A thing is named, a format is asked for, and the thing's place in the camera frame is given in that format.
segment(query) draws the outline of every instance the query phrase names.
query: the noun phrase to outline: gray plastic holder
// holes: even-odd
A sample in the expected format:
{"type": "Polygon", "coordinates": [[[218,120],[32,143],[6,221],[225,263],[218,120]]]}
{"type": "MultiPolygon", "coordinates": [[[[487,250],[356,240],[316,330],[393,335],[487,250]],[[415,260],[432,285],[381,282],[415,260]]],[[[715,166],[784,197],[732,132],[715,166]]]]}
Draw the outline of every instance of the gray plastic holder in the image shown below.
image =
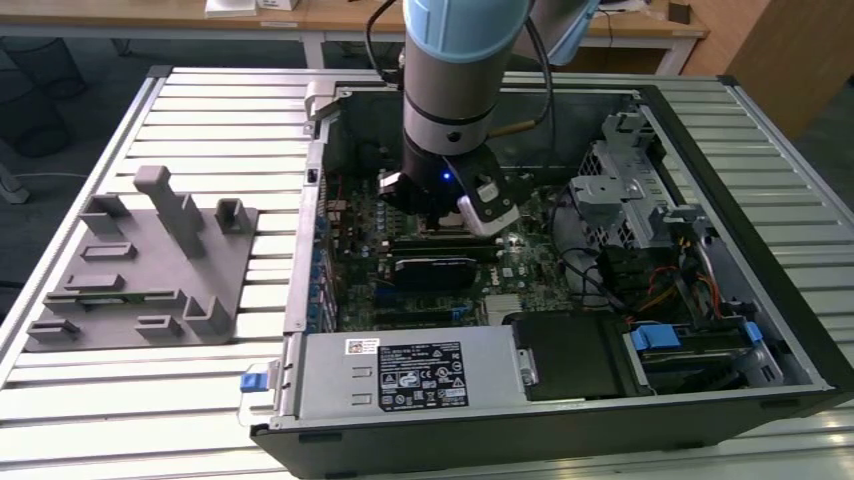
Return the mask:
{"type": "Polygon", "coordinates": [[[169,171],[140,167],[133,184],[154,210],[92,196],[89,231],[44,300],[25,350],[214,345],[233,337],[257,210],[238,199],[196,208],[169,171]]]}

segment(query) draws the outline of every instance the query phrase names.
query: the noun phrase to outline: desk leg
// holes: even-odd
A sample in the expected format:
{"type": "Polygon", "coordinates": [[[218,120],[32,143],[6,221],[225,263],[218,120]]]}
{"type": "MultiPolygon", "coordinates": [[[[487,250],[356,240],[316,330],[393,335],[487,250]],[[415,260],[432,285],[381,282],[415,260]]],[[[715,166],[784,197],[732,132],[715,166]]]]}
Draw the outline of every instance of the desk leg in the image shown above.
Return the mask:
{"type": "Polygon", "coordinates": [[[325,68],[325,62],[323,60],[323,32],[303,32],[301,41],[308,68],[316,70],[325,68]]]}
{"type": "Polygon", "coordinates": [[[693,45],[696,45],[696,38],[675,38],[672,46],[661,58],[661,63],[657,65],[655,75],[679,75],[681,68],[684,67],[691,52],[693,51],[693,45]]]}
{"type": "Polygon", "coordinates": [[[126,38],[110,38],[112,48],[116,49],[116,54],[120,57],[126,57],[130,54],[130,40],[126,38]]]}

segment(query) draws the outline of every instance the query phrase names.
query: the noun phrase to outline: warning label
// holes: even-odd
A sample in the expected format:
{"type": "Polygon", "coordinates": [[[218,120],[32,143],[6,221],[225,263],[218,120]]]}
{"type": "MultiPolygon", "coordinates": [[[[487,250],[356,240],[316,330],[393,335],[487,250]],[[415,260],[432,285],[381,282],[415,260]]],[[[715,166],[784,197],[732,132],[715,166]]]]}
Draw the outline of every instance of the warning label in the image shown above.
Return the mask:
{"type": "Polygon", "coordinates": [[[379,347],[377,363],[383,411],[468,406],[459,342],[379,347]]]}

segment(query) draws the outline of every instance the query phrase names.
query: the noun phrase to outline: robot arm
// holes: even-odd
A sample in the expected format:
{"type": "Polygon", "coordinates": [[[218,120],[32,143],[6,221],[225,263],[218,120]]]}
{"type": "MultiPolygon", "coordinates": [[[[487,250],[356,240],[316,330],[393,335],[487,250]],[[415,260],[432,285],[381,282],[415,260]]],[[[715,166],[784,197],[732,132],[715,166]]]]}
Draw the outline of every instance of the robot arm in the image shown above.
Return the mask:
{"type": "MultiPolygon", "coordinates": [[[[557,10],[573,16],[575,33],[561,38],[564,43],[568,39],[573,54],[599,1],[556,2],[557,10]]],[[[380,179],[380,197],[404,212],[425,215],[428,222],[459,210],[477,236],[493,235],[519,217],[485,141],[507,62],[531,6],[523,0],[403,3],[404,152],[400,171],[380,179]]],[[[503,134],[533,125],[523,122],[501,129],[503,134]]]]}

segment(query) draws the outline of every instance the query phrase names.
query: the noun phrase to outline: aluminum slotted table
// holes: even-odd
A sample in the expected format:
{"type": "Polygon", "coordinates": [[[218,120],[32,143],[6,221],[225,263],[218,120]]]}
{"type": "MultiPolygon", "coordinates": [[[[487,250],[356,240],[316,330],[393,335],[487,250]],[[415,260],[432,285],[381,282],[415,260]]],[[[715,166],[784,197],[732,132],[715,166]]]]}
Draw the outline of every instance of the aluminum slotted table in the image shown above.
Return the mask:
{"type": "MultiPolygon", "coordinates": [[[[237,421],[238,375],[281,350],[301,177],[312,152],[307,85],[321,78],[375,77],[367,71],[152,71],[0,328],[0,470],[25,478],[288,478],[237,421]],[[25,326],[38,317],[40,299],[82,235],[76,214],[85,198],[117,193],[128,207],[150,208],[130,183],[140,165],[165,165],[173,189],[193,193],[200,207],[229,196],[261,211],[236,340],[224,346],[21,353],[25,326]]],[[[540,82],[536,75],[508,79],[540,82]]],[[[556,77],[560,83],[579,81],[657,85],[850,358],[854,216],[740,88],[714,78],[556,77]]],[[[689,201],[675,171],[673,179],[689,201]]],[[[405,478],[847,478],[852,445],[854,415],[843,405],[710,448],[405,478]]]]}

